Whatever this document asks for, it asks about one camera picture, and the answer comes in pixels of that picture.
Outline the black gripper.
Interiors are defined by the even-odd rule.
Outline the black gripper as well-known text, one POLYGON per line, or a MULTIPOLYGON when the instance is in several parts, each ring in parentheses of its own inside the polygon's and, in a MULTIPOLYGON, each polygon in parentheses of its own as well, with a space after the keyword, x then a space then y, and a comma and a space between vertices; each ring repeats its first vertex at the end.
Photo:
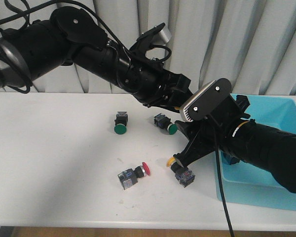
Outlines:
POLYGON ((191 96, 191 80, 163 68, 162 63, 131 57, 127 67, 118 67, 118 86, 145 107, 159 107, 177 113, 191 96))
POLYGON ((248 119, 245 110, 250 102, 247 96, 237 95, 236 99, 227 96, 217 107, 199 121, 175 121, 178 130, 188 139, 188 144, 174 155, 176 163, 188 167, 194 161, 208 155, 222 146, 231 127, 241 118, 248 119))

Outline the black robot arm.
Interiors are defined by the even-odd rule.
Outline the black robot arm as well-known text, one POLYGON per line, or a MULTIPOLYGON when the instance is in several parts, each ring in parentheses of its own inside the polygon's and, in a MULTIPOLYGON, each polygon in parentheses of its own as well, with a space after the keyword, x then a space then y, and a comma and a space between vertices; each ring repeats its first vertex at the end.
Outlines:
POLYGON ((296 193, 296 134, 256 123, 245 111, 247 96, 228 96, 206 118, 176 121, 188 139, 185 149, 174 155, 177 166, 221 150, 225 154, 270 172, 291 193, 296 193))
POLYGON ((108 37, 85 10, 71 6, 20 29, 0 28, 0 88, 26 94, 39 77, 76 64, 146 107, 175 111, 192 95, 190 80, 164 69, 163 59, 146 56, 149 50, 166 48, 164 28, 159 24, 126 48, 108 37))

